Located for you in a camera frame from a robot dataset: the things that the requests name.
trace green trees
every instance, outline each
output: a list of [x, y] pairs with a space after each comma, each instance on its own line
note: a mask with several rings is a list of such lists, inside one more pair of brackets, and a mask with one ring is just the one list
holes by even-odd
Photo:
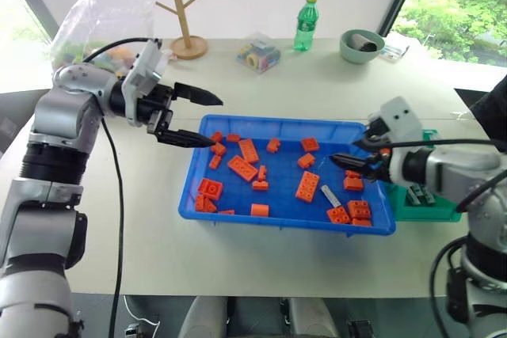
[[478, 62], [478, 50], [493, 49], [505, 57], [507, 48], [479, 39], [491, 32], [507, 40], [507, 0], [406, 0], [393, 27], [415, 37], [436, 58]]

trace blue plastic tray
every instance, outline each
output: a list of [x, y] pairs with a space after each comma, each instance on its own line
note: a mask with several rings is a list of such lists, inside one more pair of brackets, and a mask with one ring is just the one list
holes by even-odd
[[[349, 192], [343, 188], [345, 173], [330, 159], [337, 152], [365, 157], [366, 152], [350, 143], [358, 140], [364, 133], [364, 126], [352, 122], [326, 122], [321, 120], [291, 120], [255, 118], [246, 116], [207, 115], [200, 123], [199, 132], [211, 136], [221, 131], [227, 152], [217, 170], [208, 167], [213, 153], [208, 148], [198, 148], [193, 152], [189, 172], [181, 195], [178, 210], [183, 218], [205, 219], [213, 222], [237, 222], [281, 227], [299, 227], [316, 230], [331, 230], [351, 234], [389, 235], [395, 231], [395, 218], [380, 181], [371, 183], [364, 180], [362, 192]], [[266, 165], [268, 169], [267, 192], [254, 191], [251, 184], [244, 181], [227, 166], [227, 162], [241, 150], [236, 142], [226, 142], [229, 133], [240, 134], [242, 139], [251, 138], [257, 148], [260, 161], [255, 164]], [[301, 139], [314, 137], [320, 149], [312, 152], [315, 163], [307, 169], [318, 174], [320, 181], [313, 202], [306, 203], [295, 198], [303, 169], [297, 160], [303, 154]], [[277, 153], [266, 151], [271, 138], [281, 141]], [[220, 215], [195, 211], [197, 188], [203, 177], [223, 183], [223, 194], [215, 204], [218, 210], [234, 209], [235, 215]], [[331, 223], [326, 211], [332, 208], [320, 191], [327, 184], [338, 199], [345, 205], [351, 199], [368, 201], [372, 211], [372, 227]], [[252, 203], [269, 205], [269, 217], [250, 216]]]

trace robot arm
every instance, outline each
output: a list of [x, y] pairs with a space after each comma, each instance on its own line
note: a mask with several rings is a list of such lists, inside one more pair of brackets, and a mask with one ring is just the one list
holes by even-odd
[[148, 40], [127, 76], [91, 63], [58, 70], [53, 88], [38, 102], [23, 158], [0, 220], [0, 335], [79, 336], [64, 270], [82, 258], [86, 216], [77, 212], [86, 162], [101, 119], [123, 116], [147, 126], [159, 142], [183, 147], [214, 142], [191, 131], [169, 131], [171, 101], [222, 104], [206, 90], [158, 83], [158, 42]]
[[[461, 203], [488, 180], [493, 186], [467, 204], [470, 232], [461, 267], [448, 273], [448, 312], [467, 324], [472, 338], [507, 334], [507, 155], [438, 146], [403, 146], [422, 137], [419, 120], [397, 97], [370, 118], [365, 136], [355, 144], [373, 153], [367, 159], [335, 154], [343, 169], [371, 180], [401, 186], [423, 184], [434, 194]], [[389, 152], [382, 147], [397, 146]]]

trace orange building block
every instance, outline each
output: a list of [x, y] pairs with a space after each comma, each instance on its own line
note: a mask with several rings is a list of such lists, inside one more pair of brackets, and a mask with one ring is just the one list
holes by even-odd
[[234, 156], [228, 163], [227, 166], [231, 168], [236, 174], [238, 174], [244, 180], [251, 182], [257, 174], [257, 168], [250, 165], [248, 162], [240, 158], [238, 155]]
[[259, 167], [259, 175], [257, 176], [257, 179], [259, 181], [264, 181], [266, 179], [266, 173], [268, 170], [266, 169], [266, 165], [261, 165]]
[[215, 143], [215, 145], [211, 146], [209, 149], [211, 152], [218, 154], [219, 156], [223, 156], [227, 152], [227, 148], [219, 142]]
[[241, 154], [246, 162], [252, 163], [259, 161], [259, 155], [257, 154], [257, 150], [255, 149], [252, 139], [240, 140], [238, 144]]
[[280, 144], [281, 144], [280, 140], [278, 140], [277, 138], [272, 138], [271, 140], [269, 140], [266, 150], [269, 153], [274, 154], [274, 153], [278, 152], [278, 150], [280, 149]]
[[301, 177], [301, 181], [299, 182], [295, 197], [302, 199], [303, 201], [311, 202], [314, 198], [315, 189], [317, 188], [319, 179], [320, 176], [305, 170], [303, 176]]
[[204, 211], [207, 213], [214, 213], [216, 211], [215, 204], [209, 199], [204, 197]]
[[269, 183], [267, 181], [254, 181], [252, 183], [253, 190], [268, 190]]
[[213, 134], [213, 136], [210, 138], [214, 142], [221, 142], [222, 141], [222, 132], [217, 131]]
[[223, 184], [221, 182], [209, 180], [208, 178], [203, 178], [200, 182], [199, 188], [197, 189], [197, 192], [205, 197], [214, 199], [215, 201], [220, 198], [222, 191]]
[[356, 192], [360, 192], [364, 189], [363, 181], [360, 178], [352, 178], [352, 177], [346, 177], [343, 180], [343, 187], [345, 190], [353, 190]]
[[370, 219], [372, 217], [370, 207], [366, 201], [349, 201], [347, 206], [349, 207], [349, 214], [352, 218]]
[[241, 136], [238, 134], [229, 134], [227, 135], [227, 141], [228, 142], [238, 142], [241, 140]]
[[313, 154], [304, 154], [298, 160], [298, 165], [303, 168], [310, 168], [315, 163], [315, 156]]
[[354, 218], [352, 220], [352, 224], [356, 225], [356, 226], [368, 226], [368, 227], [372, 227], [372, 223], [370, 221], [368, 221], [367, 219], [357, 219], [357, 218]]
[[253, 217], [269, 217], [269, 205], [252, 203], [250, 215], [252, 215]]
[[212, 160], [209, 162], [209, 167], [211, 169], [217, 169], [219, 167], [220, 162], [222, 161], [222, 156], [216, 154], [213, 156]]
[[196, 197], [196, 211], [204, 211], [204, 196], [202, 194], [198, 194]]
[[301, 140], [301, 145], [305, 152], [313, 152], [314, 150], [318, 150], [318, 142], [315, 138], [307, 138]]
[[353, 170], [346, 170], [345, 175], [350, 178], [360, 178], [361, 175], [358, 172], [354, 172]]
[[329, 209], [326, 213], [332, 223], [350, 223], [350, 217], [343, 206]]

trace green tray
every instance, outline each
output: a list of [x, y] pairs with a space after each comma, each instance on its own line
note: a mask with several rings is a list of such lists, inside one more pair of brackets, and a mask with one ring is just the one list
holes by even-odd
[[[424, 140], [431, 140], [436, 135], [436, 130], [423, 131]], [[406, 201], [406, 188], [386, 184], [386, 190], [397, 221], [458, 222], [461, 219], [461, 213], [456, 212], [456, 204], [439, 196], [435, 196], [436, 203], [432, 206], [412, 206]]]

